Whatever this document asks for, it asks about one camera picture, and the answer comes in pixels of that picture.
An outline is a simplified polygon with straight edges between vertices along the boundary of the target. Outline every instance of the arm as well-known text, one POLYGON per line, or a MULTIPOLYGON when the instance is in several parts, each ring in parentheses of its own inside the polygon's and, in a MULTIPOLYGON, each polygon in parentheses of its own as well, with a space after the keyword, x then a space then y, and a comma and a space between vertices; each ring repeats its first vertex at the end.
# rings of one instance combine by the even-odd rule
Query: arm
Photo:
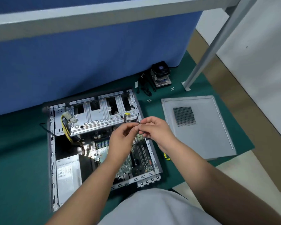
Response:
POLYGON ((47 225, 96 224, 120 166, 130 153, 138 123, 125 123, 112 132, 105 161, 85 180, 47 225))
POLYGON ((170 156, 203 209, 220 223, 281 224, 276 211, 180 142, 164 120, 147 117, 141 124, 139 133, 170 156))

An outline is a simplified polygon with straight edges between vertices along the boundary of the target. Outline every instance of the metal table leg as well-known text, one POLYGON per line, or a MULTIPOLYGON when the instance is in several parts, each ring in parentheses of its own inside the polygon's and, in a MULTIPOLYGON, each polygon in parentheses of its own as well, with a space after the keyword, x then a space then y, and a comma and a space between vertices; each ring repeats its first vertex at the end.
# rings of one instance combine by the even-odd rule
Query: metal table leg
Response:
POLYGON ((221 28, 217 36, 214 38, 213 42, 206 50, 199 63, 196 65, 185 82, 182 82, 186 91, 190 90, 189 87, 191 86, 191 84, 200 75, 206 65, 212 60, 216 52, 224 44, 226 39, 231 35, 231 33, 234 31, 234 29, 241 22, 241 20, 244 18, 244 16, 256 1, 257 0, 240 0, 233 14, 229 17, 225 25, 221 28))

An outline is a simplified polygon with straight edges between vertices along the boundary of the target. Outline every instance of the white shirt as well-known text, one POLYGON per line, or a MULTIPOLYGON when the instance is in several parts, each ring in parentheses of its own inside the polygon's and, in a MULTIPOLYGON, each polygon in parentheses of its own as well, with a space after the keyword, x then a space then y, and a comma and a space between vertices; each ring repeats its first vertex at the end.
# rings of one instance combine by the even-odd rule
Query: white shirt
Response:
POLYGON ((120 203, 99 223, 103 224, 196 224, 220 223, 177 193, 163 189, 142 190, 120 203))

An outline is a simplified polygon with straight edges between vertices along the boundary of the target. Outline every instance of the white wall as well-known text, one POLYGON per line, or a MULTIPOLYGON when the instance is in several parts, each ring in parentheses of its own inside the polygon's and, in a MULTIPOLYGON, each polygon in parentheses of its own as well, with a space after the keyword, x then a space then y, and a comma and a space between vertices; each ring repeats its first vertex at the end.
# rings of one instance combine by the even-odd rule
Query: white wall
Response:
MULTIPOLYGON (((210 44, 227 19, 204 11, 196 29, 210 44)), ((258 0, 217 55, 281 134, 281 0, 258 0)))

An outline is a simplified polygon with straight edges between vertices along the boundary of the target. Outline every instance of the hand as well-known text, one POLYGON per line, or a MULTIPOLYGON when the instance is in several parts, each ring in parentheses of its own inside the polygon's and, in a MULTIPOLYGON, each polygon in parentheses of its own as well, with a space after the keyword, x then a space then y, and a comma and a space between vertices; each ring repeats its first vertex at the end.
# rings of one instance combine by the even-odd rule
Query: hand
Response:
POLYGON ((112 132, 109 139, 109 149, 105 160, 114 163, 120 168, 128 157, 133 139, 138 133, 138 123, 123 123, 112 132))
POLYGON ((154 140, 161 151, 166 154, 168 154, 169 146, 173 145, 173 143, 178 140, 166 121, 154 116, 146 117, 141 120, 138 129, 139 134, 154 140))

